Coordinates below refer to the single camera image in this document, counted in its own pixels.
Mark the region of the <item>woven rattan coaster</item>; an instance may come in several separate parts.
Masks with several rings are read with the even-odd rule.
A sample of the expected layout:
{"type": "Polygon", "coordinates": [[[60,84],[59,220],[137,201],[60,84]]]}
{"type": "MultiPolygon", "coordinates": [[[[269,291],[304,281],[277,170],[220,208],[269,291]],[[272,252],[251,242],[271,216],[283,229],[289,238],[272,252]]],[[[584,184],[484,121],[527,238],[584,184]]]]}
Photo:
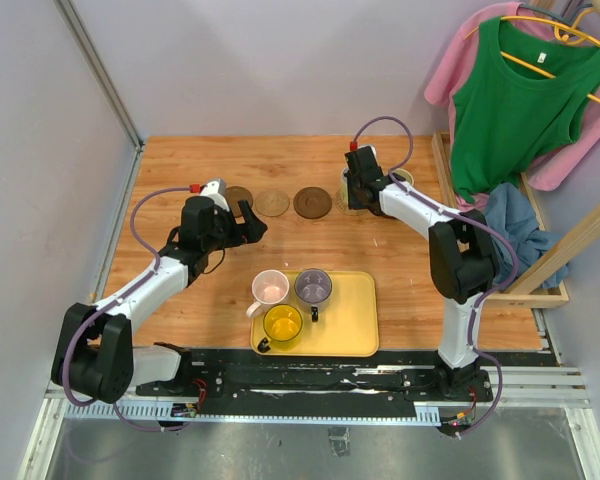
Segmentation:
{"type": "Polygon", "coordinates": [[[266,217],[278,217],[284,214],[290,205],[289,196],[276,189],[264,190],[255,199],[257,211],[266,217]]]}
{"type": "Polygon", "coordinates": [[[348,204],[343,200],[343,196],[342,196],[342,191],[340,189],[338,189],[333,197],[333,203],[336,206],[336,208],[343,213],[344,215],[348,215],[348,216],[361,216],[367,213],[367,211],[365,209],[363,210],[353,210],[350,209],[348,207],[348,204]]]}

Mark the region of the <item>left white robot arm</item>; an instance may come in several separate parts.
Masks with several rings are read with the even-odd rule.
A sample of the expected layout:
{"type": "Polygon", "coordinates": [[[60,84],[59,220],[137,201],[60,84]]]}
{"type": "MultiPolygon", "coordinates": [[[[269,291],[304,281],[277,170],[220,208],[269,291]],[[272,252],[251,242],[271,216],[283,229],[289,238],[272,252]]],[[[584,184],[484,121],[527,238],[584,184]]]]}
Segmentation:
{"type": "Polygon", "coordinates": [[[175,396],[192,388],[187,349],[162,343],[134,347],[133,335],[167,300],[208,271],[212,253],[262,239],[266,224],[246,201],[239,208],[242,218],[237,220],[209,197],[188,198],[179,226],[143,273],[95,304],[76,303],[66,311],[51,380],[71,403],[114,404],[129,388],[154,382],[175,396]]]}

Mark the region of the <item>cream plastic cup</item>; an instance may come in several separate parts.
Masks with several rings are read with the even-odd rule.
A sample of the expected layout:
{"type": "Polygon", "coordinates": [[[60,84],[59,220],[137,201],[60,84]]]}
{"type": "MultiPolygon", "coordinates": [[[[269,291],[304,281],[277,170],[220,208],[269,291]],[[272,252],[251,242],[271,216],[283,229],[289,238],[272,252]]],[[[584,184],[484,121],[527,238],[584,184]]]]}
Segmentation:
{"type": "Polygon", "coordinates": [[[411,186],[414,185],[414,177],[409,171],[403,168],[398,168],[393,171],[393,174],[397,176],[401,181],[405,181],[411,186]]]}

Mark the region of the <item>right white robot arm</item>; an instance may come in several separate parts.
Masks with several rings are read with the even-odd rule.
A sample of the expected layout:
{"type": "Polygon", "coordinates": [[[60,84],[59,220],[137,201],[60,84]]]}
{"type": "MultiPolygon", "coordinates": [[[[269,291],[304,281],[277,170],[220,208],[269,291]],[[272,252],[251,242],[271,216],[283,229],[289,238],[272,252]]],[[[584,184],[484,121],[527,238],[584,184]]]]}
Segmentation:
{"type": "Polygon", "coordinates": [[[351,142],[345,158],[348,207],[397,219],[428,241],[431,279],[444,298],[433,387],[443,399],[457,399],[481,378],[475,341],[482,296],[499,271],[484,216],[449,209],[395,173],[385,174],[370,145],[351,142]]]}

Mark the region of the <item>white cup green handle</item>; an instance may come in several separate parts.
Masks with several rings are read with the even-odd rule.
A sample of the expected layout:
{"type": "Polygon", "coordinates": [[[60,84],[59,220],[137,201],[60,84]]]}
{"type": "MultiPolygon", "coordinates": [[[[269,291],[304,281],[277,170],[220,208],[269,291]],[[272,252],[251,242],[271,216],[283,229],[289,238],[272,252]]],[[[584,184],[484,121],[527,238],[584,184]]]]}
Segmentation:
{"type": "Polygon", "coordinates": [[[349,209],[349,197],[348,197],[348,183],[347,183],[347,173],[349,172],[348,167],[344,167],[341,172],[340,178],[340,199],[345,210],[349,209]]]}

